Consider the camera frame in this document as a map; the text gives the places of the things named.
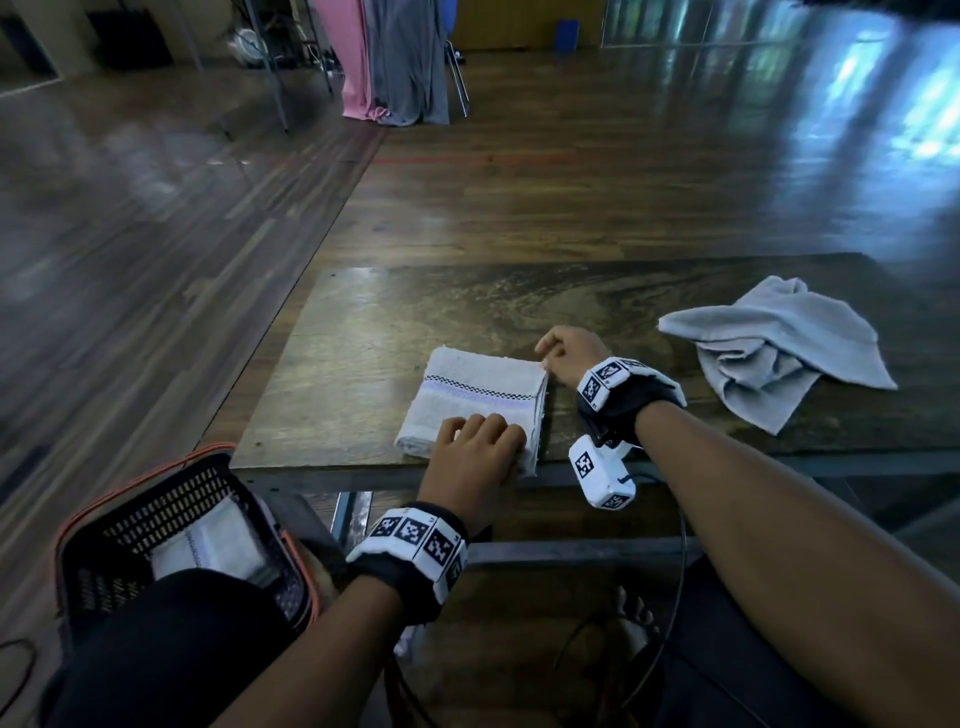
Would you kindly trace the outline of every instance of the black plastic basket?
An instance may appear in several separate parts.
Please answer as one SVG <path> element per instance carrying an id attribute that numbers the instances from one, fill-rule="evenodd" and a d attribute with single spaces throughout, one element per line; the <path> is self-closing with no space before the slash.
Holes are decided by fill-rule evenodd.
<path id="1" fill-rule="evenodd" d="M 108 497 L 93 512 L 93 520 L 72 532 L 68 528 L 60 537 L 55 567 L 62 615 L 60 642 L 65 656 L 72 654 L 112 612 L 154 582 L 150 552 L 224 497 L 233 498 L 240 506 L 280 573 L 267 591 L 295 629 L 306 626 L 312 610 L 308 576 L 283 543 L 281 529 L 269 511 L 228 465 L 229 455 L 216 452 L 153 485 L 145 483 L 146 490 L 124 502 L 115 504 Z"/>

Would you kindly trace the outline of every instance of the person's left hand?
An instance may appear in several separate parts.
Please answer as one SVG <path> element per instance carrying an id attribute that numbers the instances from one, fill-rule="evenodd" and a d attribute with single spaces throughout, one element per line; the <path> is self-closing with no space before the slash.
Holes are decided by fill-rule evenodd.
<path id="1" fill-rule="evenodd" d="M 523 428 L 502 415 L 444 420 L 417 500 L 446 508 L 476 536 L 493 523 L 500 485 L 526 442 Z"/>

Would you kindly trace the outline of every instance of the forearm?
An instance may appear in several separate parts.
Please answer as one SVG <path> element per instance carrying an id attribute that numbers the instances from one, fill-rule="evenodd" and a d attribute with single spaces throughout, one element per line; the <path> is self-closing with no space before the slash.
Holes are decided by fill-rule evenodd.
<path id="1" fill-rule="evenodd" d="M 358 577 L 214 726 L 356 725 L 402 623 L 399 594 Z"/>
<path id="2" fill-rule="evenodd" d="M 636 434 L 711 563 L 798 672 L 874 725 L 960 711 L 960 592 L 816 483 L 666 402 Z"/>

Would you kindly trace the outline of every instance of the black pants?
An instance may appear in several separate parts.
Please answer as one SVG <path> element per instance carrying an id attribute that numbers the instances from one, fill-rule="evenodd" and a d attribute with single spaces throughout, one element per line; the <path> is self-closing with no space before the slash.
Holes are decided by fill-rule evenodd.
<path id="1" fill-rule="evenodd" d="M 42 726 L 209 725 L 294 639 L 246 582 L 190 570 L 160 579 L 108 619 L 51 681 Z M 689 568 L 670 645 L 634 709 L 642 726 L 756 728 L 855 723 L 746 620 L 704 558 Z"/>

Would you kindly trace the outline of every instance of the wooden tabletop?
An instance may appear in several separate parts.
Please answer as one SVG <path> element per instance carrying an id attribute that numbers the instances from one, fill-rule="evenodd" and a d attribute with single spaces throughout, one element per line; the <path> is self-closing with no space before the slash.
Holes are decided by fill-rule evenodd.
<path id="1" fill-rule="evenodd" d="M 692 344 L 663 314 L 733 303 L 768 275 L 800 277 L 850 303 L 879 332 L 898 392 L 822 378 L 778 437 L 736 418 L 709 389 Z M 946 449 L 960 443 L 960 342 L 950 321 L 865 255 L 656 262 L 348 268 L 322 274 L 276 366 L 233 467 L 400 466 L 394 439 L 439 346 L 535 359 L 552 325 L 591 328 L 617 354 L 677 379 L 689 410 L 773 454 Z M 583 430 L 551 383 L 541 461 Z"/>

